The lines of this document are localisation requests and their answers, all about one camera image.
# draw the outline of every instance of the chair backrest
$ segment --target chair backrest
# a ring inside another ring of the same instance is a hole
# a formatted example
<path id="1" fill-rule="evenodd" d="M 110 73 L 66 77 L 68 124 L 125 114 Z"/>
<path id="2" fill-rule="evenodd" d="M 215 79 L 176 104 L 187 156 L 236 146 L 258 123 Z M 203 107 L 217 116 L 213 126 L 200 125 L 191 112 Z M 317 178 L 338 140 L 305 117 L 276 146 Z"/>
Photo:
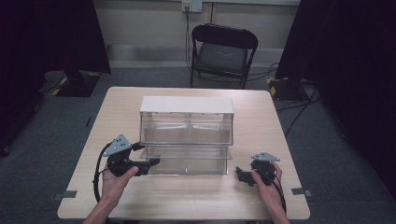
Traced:
<path id="1" fill-rule="evenodd" d="M 257 37 L 248 30 L 229 26 L 204 23 L 196 26 L 191 33 L 195 41 L 240 49 L 255 50 L 259 44 Z"/>

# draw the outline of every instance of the forearm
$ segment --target forearm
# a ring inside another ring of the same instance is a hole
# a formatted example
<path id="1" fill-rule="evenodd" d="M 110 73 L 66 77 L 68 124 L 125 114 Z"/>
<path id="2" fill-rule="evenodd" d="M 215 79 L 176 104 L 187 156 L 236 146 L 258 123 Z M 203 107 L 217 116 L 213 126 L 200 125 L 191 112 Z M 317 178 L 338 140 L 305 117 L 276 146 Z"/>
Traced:
<path id="1" fill-rule="evenodd" d="M 110 203 L 108 200 L 102 199 L 91 211 L 91 213 L 84 220 L 83 224 L 91 223 L 105 223 L 106 218 L 110 215 L 114 209 L 114 203 Z"/>
<path id="2" fill-rule="evenodd" d="M 269 213 L 275 224 L 290 224 L 290 221 L 282 207 L 269 209 Z"/>

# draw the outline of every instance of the wooden table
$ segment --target wooden table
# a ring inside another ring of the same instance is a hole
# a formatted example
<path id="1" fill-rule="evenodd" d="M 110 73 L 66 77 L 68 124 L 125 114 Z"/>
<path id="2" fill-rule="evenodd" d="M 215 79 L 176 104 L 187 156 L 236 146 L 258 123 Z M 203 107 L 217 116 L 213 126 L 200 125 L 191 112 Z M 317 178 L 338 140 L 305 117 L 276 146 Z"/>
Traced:
<path id="1" fill-rule="evenodd" d="M 82 151 L 58 216 L 83 219 L 96 205 L 92 190 L 95 165 L 102 148 L 120 133 L 133 143 L 139 140 L 140 106 L 145 95 L 216 96 L 233 99 L 232 160 L 227 175 L 144 175 L 133 177 L 110 217 L 134 220 L 259 220 L 270 219 L 256 186 L 239 182 L 235 167 L 249 170 L 251 155 L 268 152 L 283 170 L 282 187 L 289 219 L 307 219 L 310 211 L 271 96 L 267 91 L 113 87 L 107 92 Z M 133 161 L 140 151 L 132 152 Z M 106 158 L 101 167 L 105 167 Z"/>

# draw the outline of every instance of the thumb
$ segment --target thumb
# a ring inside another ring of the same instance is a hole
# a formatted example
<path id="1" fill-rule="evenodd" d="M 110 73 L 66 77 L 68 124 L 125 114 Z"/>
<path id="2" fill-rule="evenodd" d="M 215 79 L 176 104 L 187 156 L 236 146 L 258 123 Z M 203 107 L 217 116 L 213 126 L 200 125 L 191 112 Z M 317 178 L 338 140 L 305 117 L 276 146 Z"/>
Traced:
<path id="1" fill-rule="evenodd" d="M 134 177 L 134 175 L 137 174 L 137 172 L 139 172 L 139 168 L 137 166 L 132 167 L 131 169 L 129 169 L 123 176 L 122 178 L 124 178 L 126 181 L 128 181 L 129 179 L 131 179 L 132 177 Z"/>
<path id="2" fill-rule="evenodd" d="M 256 181 L 258 187 L 265 186 L 264 182 L 262 182 L 262 177 L 255 170 L 251 171 L 251 176 L 253 177 L 254 181 Z"/>

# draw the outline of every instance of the clear plastic bin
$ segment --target clear plastic bin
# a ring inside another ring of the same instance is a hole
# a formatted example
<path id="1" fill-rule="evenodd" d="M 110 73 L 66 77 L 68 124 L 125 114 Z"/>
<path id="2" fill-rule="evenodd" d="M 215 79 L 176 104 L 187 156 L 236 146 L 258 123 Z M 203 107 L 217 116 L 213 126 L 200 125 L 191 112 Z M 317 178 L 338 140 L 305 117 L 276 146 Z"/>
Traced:
<path id="1" fill-rule="evenodd" d="M 161 159 L 151 175 L 227 175 L 228 147 L 168 145 L 147 146 L 140 158 Z"/>
<path id="2" fill-rule="evenodd" d="M 230 98 L 145 96 L 140 118 L 144 145 L 233 144 Z"/>
<path id="3" fill-rule="evenodd" d="M 141 158 L 161 159 L 151 175 L 227 175 L 233 101 L 220 97 L 145 96 Z"/>

